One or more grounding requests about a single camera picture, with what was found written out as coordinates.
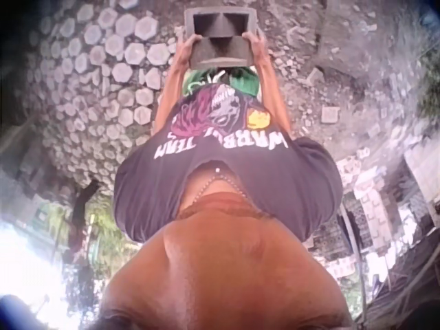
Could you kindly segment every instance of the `sleeve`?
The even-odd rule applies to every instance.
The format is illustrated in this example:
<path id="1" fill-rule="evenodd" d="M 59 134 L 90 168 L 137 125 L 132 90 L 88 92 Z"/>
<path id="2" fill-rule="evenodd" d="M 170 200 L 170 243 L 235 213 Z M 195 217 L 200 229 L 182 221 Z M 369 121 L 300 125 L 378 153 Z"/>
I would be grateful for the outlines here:
<path id="1" fill-rule="evenodd" d="M 302 155 L 302 187 L 311 223 L 309 237 L 324 222 L 330 220 L 342 201 L 343 187 L 335 161 L 319 143 L 308 137 L 294 141 Z"/>

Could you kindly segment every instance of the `hand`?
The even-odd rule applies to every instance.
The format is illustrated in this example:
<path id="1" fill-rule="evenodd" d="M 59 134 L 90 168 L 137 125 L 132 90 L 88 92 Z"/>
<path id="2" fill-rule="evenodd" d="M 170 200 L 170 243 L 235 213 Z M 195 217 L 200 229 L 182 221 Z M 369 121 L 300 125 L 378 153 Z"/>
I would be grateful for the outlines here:
<path id="1" fill-rule="evenodd" d="M 188 40 L 184 41 L 183 33 L 179 33 L 176 54 L 174 55 L 172 66 L 186 72 L 190 67 L 190 57 L 193 52 L 193 45 L 201 39 L 202 36 L 193 34 Z"/>
<path id="2" fill-rule="evenodd" d="M 244 32 L 241 36 L 250 42 L 256 66 L 261 65 L 265 61 L 270 61 L 269 53 L 267 52 L 266 38 L 260 29 L 258 29 L 257 35 L 252 32 Z"/>

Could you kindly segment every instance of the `t-shirt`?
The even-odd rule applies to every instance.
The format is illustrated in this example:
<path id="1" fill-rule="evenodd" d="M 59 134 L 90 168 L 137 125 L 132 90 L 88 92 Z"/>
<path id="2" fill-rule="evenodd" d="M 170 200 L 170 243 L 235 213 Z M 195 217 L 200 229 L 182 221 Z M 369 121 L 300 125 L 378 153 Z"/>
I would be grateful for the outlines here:
<path id="1" fill-rule="evenodd" d="M 134 241 L 148 240 L 175 219 L 186 179 L 209 161 L 224 162 L 252 203 L 301 241 L 341 202 L 339 172 L 319 143 L 292 141 L 258 100 L 211 84 L 181 99 L 164 127 L 119 167 L 118 227 Z"/>

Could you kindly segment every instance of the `necklace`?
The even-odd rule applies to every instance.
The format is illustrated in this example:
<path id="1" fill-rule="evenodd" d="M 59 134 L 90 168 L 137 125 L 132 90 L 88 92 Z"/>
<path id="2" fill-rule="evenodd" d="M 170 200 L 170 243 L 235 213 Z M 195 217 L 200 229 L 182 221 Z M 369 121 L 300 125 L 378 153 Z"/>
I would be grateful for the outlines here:
<path id="1" fill-rule="evenodd" d="M 212 182 L 217 180 L 223 180 L 228 182 L 233 187 L 233 189 L 235 189 L 237 192 L 240 193 L 240 195 L 243 198 L 246 198 L 246 194 L 240 189 L 240 187 L 229 177 L 220 173 L 220 168 L 217 167 L 215 168 L 215 174 L 203 185 L 203 187 L 201 187 L 200 191 L 194 197 L 194 200 L 192 201 L 191 205 L 193 205 L 196 201 L 199 200 L 199 198 L 206 192 L 206 190 L 208 189 L 208 187 L 211 185 Z"/>

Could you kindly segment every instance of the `cobblestone pavement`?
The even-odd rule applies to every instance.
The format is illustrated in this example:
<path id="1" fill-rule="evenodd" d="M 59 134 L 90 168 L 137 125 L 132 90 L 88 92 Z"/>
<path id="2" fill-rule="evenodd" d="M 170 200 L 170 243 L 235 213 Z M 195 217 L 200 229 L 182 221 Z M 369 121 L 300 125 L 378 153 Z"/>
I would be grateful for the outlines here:
<path id="1" fill-rule="evenodd" d="M 323 143 L 349 187 L 362 167 L 420 141 L 426 123 L 412 125 L 421 68 L 392 13 L 380 1 L 333 2 L 63 0 L 27 34 L 15 92 L 38 112 L 54 165 L 81 186 L 93 175 L 112 196 L 117 167 L 150 136 L 184 10 L 252 6 L 295 134 Z"/>

